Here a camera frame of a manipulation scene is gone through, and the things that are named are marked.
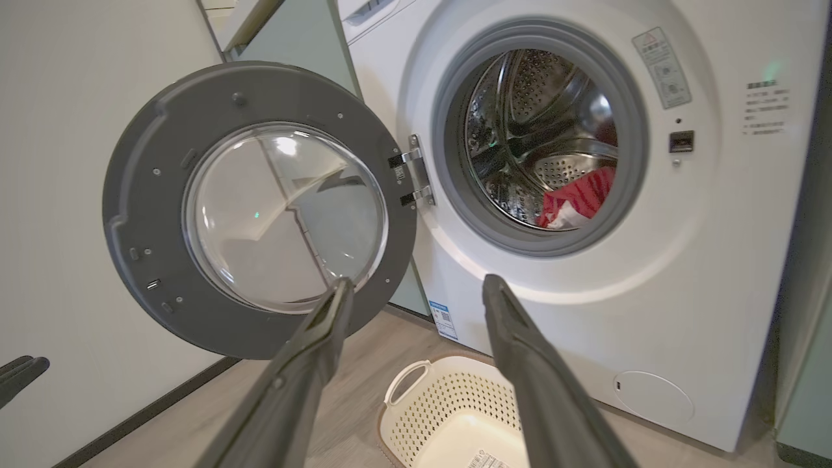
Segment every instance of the washing machine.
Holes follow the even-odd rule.
[[[363,101],[232,62],[161,90],[122,134],[102,220],[143,309],[270,359],[339,276],[358,330],[413,256],[438,332],[489,353],[496,273],[590,396],[733,451],[828,2],[339,6],[317,18],[343,29]]]
[[[414,260],[439,333],[490,352],[480,288],[496,272],[591,396],[733,451],[788,246],[828,3],[339,9],[364,100],[397,141],[418,138],[430,195]],[[600,208],[540,222],[547,194],[602,167],[612,188],[582,194]]]

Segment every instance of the basket bottom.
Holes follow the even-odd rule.
[[[529,468],[522,433],[473,410],[453,413],[419,451],[413,468]]]

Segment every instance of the stainless steel drum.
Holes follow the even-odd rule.
[[[472,177],[494,206],[537,227],[543,194],[617,164],[609,102],[571,62],[515,50],[490,59],[468,101]]]

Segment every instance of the warning sticker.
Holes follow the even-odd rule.
[[[656,27],[641,36],[635,36],[632,43],[653,77],[661,105],[669,109],[690,102],[691,90],[687,87],[685,73],[661,28]]]
[[[510,466],[506,465],[505,463],[497,460],[493,455],[490,453],[480,450],[474,456],[471,463],[468,463],[468,468],[511,468]]]
[[[430,311],[433,314],[433,321],[436,322],[436,330],[439,332],[439,335],[452,340],[458,340],[457,330],[453,328],[451,312],[448,308],[433,301],[428,301],[428,304],[430,304]]]
[[[789,122],[790,89],[778,80],[750,82],[742,100],[742,134],[748,137],[785,133]]]

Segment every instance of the red cloth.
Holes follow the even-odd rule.
[[[564,202],[569,202],[582,216],[592,219],[607,199],[615,177],[614,167],[602,167],[557,190],[546,192],[543,195],[543,211],[537,219],[537,225],[548,226],[557,218]]]

